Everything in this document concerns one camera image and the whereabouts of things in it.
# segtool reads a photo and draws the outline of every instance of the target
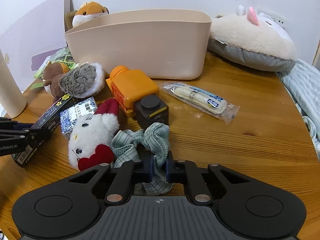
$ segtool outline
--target white water bottle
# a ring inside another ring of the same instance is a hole
[[[11,117],[17,117],[27,105],[26,98],[13,79],[0,49],[0,104]]]

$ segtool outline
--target beige plastic storage basket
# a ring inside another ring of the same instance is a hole
[[[194,79],[203,68],[211,19],[203,12],[153,9],[113,13],[65,33],[74,60],[118,65],[151,78]]]

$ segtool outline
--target orange cap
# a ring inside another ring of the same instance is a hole
[[[129,70],[126,66],[117,66],[110,73],[110,79],[113,79],[116,75],[123,71]]]

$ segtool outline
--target round wooden table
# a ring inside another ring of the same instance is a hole
[[[204,70],[189,82],[240,106],[235,119],[207,115],[164,92],[169,106],[170,143],[176,160],[191,160],[199,167],[220,163],[228,168],[288,190],[305,203],[307,218],[298,237],[318,240],[320,235],[320,167],[307,127],[275,73],[231,65],[207,53]],[[52,104],[44,89],[26,90],[28,105],[16,118],[35,122]],[[97,103],[111,97],[106,87]],[[121,129],[140,127],[121,112]],[[77,172],[68,164],[68,141],[60,127],[43,143],[25,168],[11,156],[0,158],[0,228],[9,240],[20,237],[11,217],[14,202],[35,188]],[[183,194],[176,184],[168,195]]]

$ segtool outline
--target gray plush fabric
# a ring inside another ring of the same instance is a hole
[[[294,67],[295,61],[286,60],[262,53],[222,44],[215,39],[209,39],[208,50],[241,65],[263,71],[284,71]]]
[[[96,76],[96,67],[86,63],[67,72],[59,85],[65,93],[77,98],[92,88]]]

